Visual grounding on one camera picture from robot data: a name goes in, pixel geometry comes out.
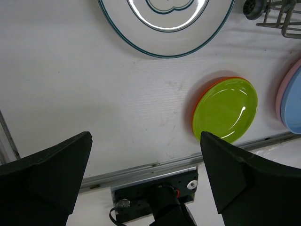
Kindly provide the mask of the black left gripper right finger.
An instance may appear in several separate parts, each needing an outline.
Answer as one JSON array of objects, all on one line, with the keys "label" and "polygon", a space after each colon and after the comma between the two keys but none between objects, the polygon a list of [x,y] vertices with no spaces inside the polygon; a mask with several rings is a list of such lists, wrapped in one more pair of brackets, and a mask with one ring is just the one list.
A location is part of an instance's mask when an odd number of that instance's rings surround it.
[{"label": "black left gripper right finger", "polygon": [[226,226],[299,226],[301,170],[202,132],[200,147],[218,214]]}]

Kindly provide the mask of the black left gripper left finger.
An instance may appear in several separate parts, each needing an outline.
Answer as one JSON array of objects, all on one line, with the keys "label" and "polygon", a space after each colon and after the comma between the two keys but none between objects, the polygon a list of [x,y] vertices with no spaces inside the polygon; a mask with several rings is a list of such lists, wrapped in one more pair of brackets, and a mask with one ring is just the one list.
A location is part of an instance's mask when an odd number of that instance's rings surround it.
[{"label": "black left gripper left finger", "polygon": [[92,148],[90,132],[0,167],[2,226],[64,226]]}]

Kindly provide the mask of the lime green small plate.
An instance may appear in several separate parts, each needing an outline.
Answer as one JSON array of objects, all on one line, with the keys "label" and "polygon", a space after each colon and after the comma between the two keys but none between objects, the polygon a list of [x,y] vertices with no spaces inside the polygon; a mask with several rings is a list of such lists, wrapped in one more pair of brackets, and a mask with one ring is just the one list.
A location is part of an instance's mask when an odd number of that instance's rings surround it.
[{"label": "lime green small plate", "polygon": [[258,106],[253,85],[241,77],[222,79],[210,86],[195,106],[191,127],[200,141],[203,131],[233,143],[251,126]]}]

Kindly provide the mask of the orange small plate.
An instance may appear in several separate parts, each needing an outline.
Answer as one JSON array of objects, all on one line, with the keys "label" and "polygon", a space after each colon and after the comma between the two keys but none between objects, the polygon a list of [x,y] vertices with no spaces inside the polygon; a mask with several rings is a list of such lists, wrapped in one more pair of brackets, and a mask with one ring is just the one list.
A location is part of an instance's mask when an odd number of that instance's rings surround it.
[{"label": "orange small plate", "polygon": [[232,78],[240,78],[240,79],[243,79],[241,76],[223,76],[223,77],[218,77],[218,78],[214,78],[214,79],[211,79],[205,83],[203,83],[199,88],[198,90],[194,93],[194,96],[191,98],[191,102],[190,102],[190,105],[189,105],[189,128],[192,128],[192,121],[193,121],[193,115],[194,115],[194,112],[196,110],[196,107],[199,103],[199,101],[201,100],[201,98],[205,95],[205,93],[211,89],[213,86],[215,86],[216,84],[218,84],[219,82],[222,82],[224,80],[227,80],[227,79],[232,79]]}]

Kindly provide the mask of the pink plate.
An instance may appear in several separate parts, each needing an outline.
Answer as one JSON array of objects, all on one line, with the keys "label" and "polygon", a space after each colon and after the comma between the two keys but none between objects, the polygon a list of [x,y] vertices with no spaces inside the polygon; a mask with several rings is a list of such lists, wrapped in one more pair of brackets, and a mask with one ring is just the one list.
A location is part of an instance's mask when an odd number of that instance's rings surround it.
[{"label": "pink plate", "polygon": [[299,59],[291,68],[290,70],[287,72],[287,74],[284,76],[277,95],[276,95],[276,102],[275,102],[275,111],[276,111],[276,115],[277,118],[282,122],[281,119],[281,102],[282,102],[282,98],[284,95],[284,92],[286,90],[286,87],[288,85],[288,83],[290,82],[291,78],[294,76],[294,74],[296,73],[296,71],[300,68],[301,66],[301,60]]}]

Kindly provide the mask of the white plate blue rim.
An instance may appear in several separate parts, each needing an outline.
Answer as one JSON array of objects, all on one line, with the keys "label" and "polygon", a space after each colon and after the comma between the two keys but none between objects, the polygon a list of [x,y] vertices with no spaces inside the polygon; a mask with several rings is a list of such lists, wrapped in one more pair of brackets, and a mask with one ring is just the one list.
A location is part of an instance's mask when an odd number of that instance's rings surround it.
[{"label": "white plate blue rim", "polygon": [[157,58],[179,58],[208,44],[227,21],[233,0],[100,0],[117,35]]}]

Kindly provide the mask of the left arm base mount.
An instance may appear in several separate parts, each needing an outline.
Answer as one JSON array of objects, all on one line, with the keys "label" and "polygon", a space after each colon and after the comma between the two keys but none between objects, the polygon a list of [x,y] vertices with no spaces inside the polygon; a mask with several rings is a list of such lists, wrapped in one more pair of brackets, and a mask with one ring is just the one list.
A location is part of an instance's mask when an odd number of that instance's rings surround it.
[{"label": "left arm base mount", "polygon": [[192,170],[114,187],[109,218],[117,226],[147,215],[153,216],[153,226],[194,226],[186,205],[194,201],[197,186],[198,170]]}]

